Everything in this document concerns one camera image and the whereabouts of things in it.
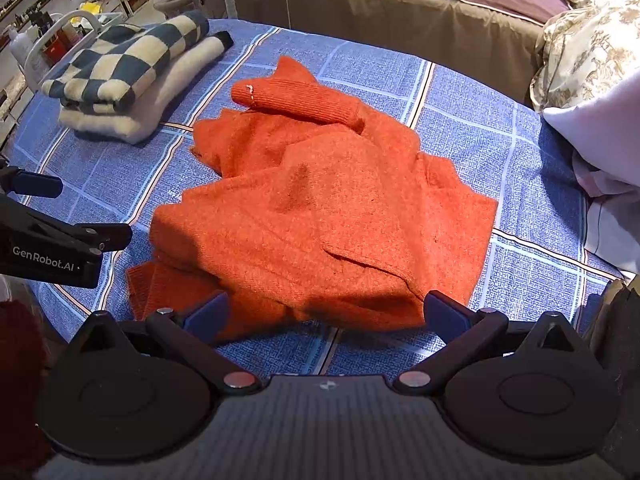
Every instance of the plaid tablecloth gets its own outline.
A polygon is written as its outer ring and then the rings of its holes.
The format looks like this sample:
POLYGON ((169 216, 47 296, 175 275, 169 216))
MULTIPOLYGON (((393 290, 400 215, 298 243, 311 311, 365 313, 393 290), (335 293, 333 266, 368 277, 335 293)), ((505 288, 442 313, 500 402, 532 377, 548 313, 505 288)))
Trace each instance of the plaid tablecloth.
MULTIPOLYGON (((104 259, 95 290, 34 283, 53 325, 71 338, 88 313, 131 316, 124 270, 151 257, 154 209, 184 189, 219 178, 189 152, 198 118, 215 118, 238 80, 269 75, 281 54, 325 85, 353 94, 414 128, 422 149, 453 160, 464 182, 499 200, 484 271, 470 302, 511 319, 535 320, 554 309, 576 320, 598 302, 617 270, 584 250, 586 199, 571 168, 571 147, 528 108, 465 76, 417 57, 348 41, 240 21, 212 21, 236 44, 201 74, 165 113, 147 142, 95 140, 56 124, 58 102, 37 95, 10 157, 30 171, 61 177, 55 200, 18 197, 70 223, 129 222, 134 237, 104 259)), ((581 316, 586 320, 588 315, 581 316)), ((221 347, 239 365, 274 372, 394 377, 442 342, 427 330, 351 333, 306 323, 221 347)))

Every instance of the folded cream garment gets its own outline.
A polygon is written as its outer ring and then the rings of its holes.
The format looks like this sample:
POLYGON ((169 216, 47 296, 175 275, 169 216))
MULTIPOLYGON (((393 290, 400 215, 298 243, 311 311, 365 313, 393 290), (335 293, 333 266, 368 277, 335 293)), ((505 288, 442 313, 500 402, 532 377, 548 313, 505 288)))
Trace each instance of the folded cream garment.
POLYGON ((162 112, 169 102, 187 87, 200 70, 232 45, 228 34, 222 39, 216 36, 205 38, 172 60, 166 71, 136 99, 127 115, 89 115, 61 107, 58 118, 60 124, 80 132, 116 137, 129 144, 146 139, 158 127, 162 112))

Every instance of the yellow object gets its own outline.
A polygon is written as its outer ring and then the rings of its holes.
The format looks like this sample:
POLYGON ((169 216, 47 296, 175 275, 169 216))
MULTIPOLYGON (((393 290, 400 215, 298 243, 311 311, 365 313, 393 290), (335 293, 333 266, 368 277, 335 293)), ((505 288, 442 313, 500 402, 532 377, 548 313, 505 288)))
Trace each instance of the yellow object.
MULTIPOLYGON (((100 14, 102 7, 100 6, 100 4, 85 2, 84 4, 80 5, 80 10, 86 10, 87 12, 90 12, 92 14, 100 14)), ((71 23, 80 23, 81 20, 82 18, 76 16, 75 18, 71 18, 71 23)))

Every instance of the gray ribbed panel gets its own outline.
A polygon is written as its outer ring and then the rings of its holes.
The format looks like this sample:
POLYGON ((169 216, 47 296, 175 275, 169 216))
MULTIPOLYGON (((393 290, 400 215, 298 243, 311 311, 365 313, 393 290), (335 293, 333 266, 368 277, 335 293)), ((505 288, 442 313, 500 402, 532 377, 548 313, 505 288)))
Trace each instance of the gray ribbed panel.
POLYGON ((208 428, 169 456, 127 466, 57 456, 36 478, 622 480, 596 456, 555 466, 487 456, 460 440, 431 400, 400 396, 379 376, 275 376, 260 394, 223 402, 208 428))

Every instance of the metal screw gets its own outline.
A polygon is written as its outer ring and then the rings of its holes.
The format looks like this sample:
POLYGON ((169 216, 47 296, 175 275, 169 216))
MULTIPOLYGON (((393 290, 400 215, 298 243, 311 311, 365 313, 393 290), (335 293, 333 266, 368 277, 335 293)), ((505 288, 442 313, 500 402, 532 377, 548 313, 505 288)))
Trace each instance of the metal screw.
POLYGON ((417 370, 404 372, 403 374, 400 374, 399 379, 404 386, 408 386, 409 388, 421 388, 431 382, 429 374, 419 372, 417 370))
POLYGON ((225 375, 225 384, 229 388, 242 389, 255 384, 255 377, 249 372, 231 372, 225 375))

